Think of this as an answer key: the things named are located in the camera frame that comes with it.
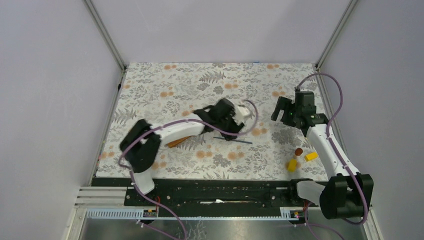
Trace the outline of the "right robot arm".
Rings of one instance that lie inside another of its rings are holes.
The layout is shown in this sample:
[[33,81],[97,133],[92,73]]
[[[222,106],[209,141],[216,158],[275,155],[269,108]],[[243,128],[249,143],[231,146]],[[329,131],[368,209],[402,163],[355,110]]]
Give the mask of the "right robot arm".
[[325,218],[366,220],[374,188],[369,174],[362,174],[348,159],[337,142],[329,120],[324,113],[317,113],[315,95],[311,91],[296,91],[295,98],[280,96],[271,120],[294,127],[309,140],[327,173],[328,181],[322,185],[310,178],[290,181],[287,201],[299,206],[304,201],[318,205]]

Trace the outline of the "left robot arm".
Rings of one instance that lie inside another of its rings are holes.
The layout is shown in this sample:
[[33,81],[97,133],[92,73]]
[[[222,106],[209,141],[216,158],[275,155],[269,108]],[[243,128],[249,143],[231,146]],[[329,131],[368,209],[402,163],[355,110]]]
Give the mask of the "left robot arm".
[[152,166],[160,147],[213,131],[219,132],[226,141],[235,140],[251,115],[251,110],[244,104],[222,98],[214,105],[196,109],[163,125],[138,120],[119,145],[122,158],[129,163],[133,183],[138,187],[136,199],[144,206],[155,200]]

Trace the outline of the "orange cloth napkin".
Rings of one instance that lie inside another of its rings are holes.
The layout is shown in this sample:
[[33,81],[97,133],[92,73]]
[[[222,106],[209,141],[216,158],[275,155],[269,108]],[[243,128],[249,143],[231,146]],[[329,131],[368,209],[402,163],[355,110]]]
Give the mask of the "orange cloth napkin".
[[171,141],[171,142],[167,143],[166,145],[167,145],[169,148],[175,148],[177,145],[179,145],[179,144],[183,143],[184,141],[186,141],[186,140],[187,140],[187,139],[189,139],[189,138],[191,138],[191,136],[185,136],[185,137],[183,137],[183,138],[180,138],[180,139],[177,139],[177,140]]

